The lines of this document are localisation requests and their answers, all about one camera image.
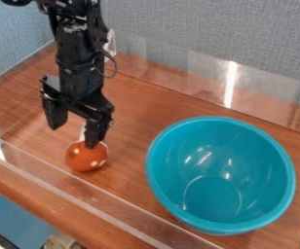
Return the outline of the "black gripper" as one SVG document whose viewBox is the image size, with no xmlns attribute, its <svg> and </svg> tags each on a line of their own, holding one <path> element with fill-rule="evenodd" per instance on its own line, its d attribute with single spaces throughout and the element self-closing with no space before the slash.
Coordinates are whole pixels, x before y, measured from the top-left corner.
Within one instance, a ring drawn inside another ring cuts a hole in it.
<svg viewBox="0 0 300 249">
<path fill-rule="evenodd" d="M 70 112 L 84 117 L 89 149 L 105 139 L 114 112 L 114 105 L 102 93 L 105 79 L 114 77 L 105 74 L 105 58 L 110 56 L 104 49 L 106 43 L 108 40 L 97 43 L 84 29 L 59 28 L 55 57 L 59 76 L 41 78 L 42 107 L 50 128 L 57 130 L 66 124 Z"/>
</svg>

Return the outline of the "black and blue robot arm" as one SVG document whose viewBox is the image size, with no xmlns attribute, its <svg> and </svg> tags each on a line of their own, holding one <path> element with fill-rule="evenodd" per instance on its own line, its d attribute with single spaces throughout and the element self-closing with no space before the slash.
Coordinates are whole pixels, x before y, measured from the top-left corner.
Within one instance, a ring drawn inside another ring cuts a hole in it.
<svg viewBox="0 0 300 249">
<path fill-rule="evenodd" d="M 114 104 L 102 93 L 105 61 L 114 57 L 105 50 L 109 28 L 101 0 L 2 0 L 10 6 L 38 5 L 49 17 L 58 51 L 57 77 L 41 78 L 42 107 L 49 126 L 58 129 L 76 113 L 86 120 L 84 140 L 88 148 L 104 141 L 113 123 Z"/>
</svg>

